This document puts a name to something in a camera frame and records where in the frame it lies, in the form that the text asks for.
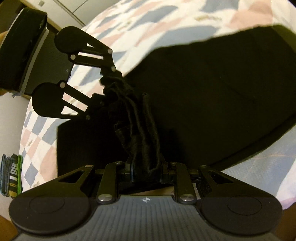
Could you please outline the black trousers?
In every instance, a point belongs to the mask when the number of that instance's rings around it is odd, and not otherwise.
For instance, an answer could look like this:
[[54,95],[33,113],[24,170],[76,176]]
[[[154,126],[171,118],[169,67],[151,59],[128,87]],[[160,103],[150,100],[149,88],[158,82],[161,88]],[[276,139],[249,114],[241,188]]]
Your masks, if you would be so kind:
[[59,175],[116,161],[135,181],[159,180],[172,161],[222,171],[295,125],[295,33],[256,27],[162,47],[100,81],[103,96],[58,128]]

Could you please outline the folded blue green clothes stack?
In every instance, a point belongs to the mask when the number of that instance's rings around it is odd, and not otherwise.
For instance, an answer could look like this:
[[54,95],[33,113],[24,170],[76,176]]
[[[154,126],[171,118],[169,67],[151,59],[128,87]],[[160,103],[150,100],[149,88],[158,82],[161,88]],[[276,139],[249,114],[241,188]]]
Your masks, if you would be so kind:
[[23,191],[22,188],[23,157],[13,154],[2,155],[1,158],[1,194],[5,197],[16,198]]

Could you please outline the white wardrobe doors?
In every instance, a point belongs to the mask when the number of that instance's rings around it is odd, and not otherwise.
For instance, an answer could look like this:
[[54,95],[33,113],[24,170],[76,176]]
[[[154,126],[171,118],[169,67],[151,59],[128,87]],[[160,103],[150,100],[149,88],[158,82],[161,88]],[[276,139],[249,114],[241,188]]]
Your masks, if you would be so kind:
[[110,0],[60,0],[60,1],[26,1],[33,8],[48,14],[51,22],[59,27],[83,27],[99,13],[118,3]]

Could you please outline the pastel checkered quilt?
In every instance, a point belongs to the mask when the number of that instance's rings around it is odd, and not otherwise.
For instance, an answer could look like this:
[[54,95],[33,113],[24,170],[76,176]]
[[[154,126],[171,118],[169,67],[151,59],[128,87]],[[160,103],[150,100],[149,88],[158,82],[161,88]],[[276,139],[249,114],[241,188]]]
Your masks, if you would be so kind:
[[[120,1],[92,20],[85,32],[113,50],[127,73],[151,50],[226,35],[256,26],[281,24],[295,30],[289,1]],[[56,133],[62,120],[44,118],[28,106],[20,154],[22,187],[37,187],[57,176]],[[281,202],[295,202],[295,129],[267,150],[226,174],[260,188]]]

